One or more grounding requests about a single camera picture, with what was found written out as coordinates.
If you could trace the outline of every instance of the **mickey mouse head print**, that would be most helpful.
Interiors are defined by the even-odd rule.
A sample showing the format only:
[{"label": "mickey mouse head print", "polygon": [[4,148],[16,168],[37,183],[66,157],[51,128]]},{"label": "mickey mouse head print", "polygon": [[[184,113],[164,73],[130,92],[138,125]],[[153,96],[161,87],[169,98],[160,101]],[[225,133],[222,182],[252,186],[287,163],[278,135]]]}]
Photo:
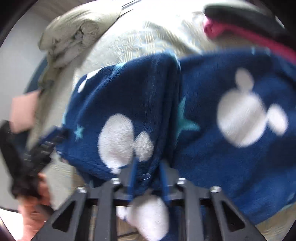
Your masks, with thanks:
[{"label": "mickey mouse head print", "polygon": [[247,147],[261,138],[267,125],[282,136],[289,124],[283,108],[272,104],[266,111],[260,96],[252,92],[254,79],[248,70],[239,68],[235,82],[237,89],[226,92],[218,104],[217,125],[225,139],[238,148]]}]

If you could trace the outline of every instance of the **pink pillow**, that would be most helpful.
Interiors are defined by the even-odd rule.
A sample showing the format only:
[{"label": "pink pillow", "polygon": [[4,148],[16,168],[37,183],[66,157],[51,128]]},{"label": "pink pillow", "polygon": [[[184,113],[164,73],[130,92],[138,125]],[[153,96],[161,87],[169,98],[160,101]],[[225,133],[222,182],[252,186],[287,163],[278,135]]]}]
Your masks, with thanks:
[{"label": "pink pillow", "polygon": [[40,90],[35,90],[12,99],[10,113],[10,128],[14,133],[31,129],[35,124]]}]

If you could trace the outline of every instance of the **pink cloth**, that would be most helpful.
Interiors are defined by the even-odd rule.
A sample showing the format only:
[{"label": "pink cloth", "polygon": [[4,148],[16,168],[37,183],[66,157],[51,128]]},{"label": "pink cloth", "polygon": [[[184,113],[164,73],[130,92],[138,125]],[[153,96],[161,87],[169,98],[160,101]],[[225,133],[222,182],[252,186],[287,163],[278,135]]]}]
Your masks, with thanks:
[{"label": "pink cloth", "polygon": [[12,99],[10,128],[13,133],[20,133],[35,124],[35,111],[40,90],[35,90]]},{"label": "pink cloth", "polygon": [[296,64],[296,52],[289,47],[232,24],[219,23],[208,18],[204,21],[204,32],[210,39],[218,37],[225,31],[231,31],[253,43],[268,47],[275,54]]}]

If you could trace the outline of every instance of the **bed sheet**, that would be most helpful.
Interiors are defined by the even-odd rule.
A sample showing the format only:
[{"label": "bed sheet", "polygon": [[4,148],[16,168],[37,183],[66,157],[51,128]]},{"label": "bed sheet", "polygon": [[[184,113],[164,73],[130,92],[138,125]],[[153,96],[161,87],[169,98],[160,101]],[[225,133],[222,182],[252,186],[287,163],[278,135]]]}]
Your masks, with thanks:
[{"label": "bed sheet", "polygon": [[[53,125],[60,126],[72,90],[79,78],[96,69],[127,62],[140,56],[163,51],[174,52],[178,57],[203,54],[222,48],[252,46],[252,43],[232,34],[209,40],[203,32],[206,4],[218,1],[155,1],[142,0],[125,9],[114,25],[88,50],[75,58],[58,75],[54,86],[47,93],[46,102],[41,103],[38,121],[29,138],[29,146]],[[219,1],[225,4],[253,8],[237,0]],[[54,190],[54,207],[58,207],[83,182],[75,169],[62,163],[57,155],[47,167],[49,185]],[[271,219],[258,225],[270,241],[282,240],[296,214],[291,206]]]}]

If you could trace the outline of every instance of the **bolt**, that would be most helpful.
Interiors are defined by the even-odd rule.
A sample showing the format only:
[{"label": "bolt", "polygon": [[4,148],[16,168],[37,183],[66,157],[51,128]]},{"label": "bolt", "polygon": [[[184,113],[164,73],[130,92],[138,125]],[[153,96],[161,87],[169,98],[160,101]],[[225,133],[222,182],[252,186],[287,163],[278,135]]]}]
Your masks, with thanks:
[{"label": "bolt", "polygon": [[111,180],[112,180],[113,184],[120,184],[119,178],[112,178]]},{"label": "bolt", "polygon": [[185,184],[186,179],[185,178],[179,178],[177,184]]},{"label": "bolt", "polygon": [[77,191],[80,192],[80,193],[87,193],[87,190],[84,187],[78,187]]},{"label": "bolt", "polygon": [[210,188],[211,193],[217,193],[217,192],[221,192],[221,191],[222,191],[222,188],[219,186],[213,186]]}]

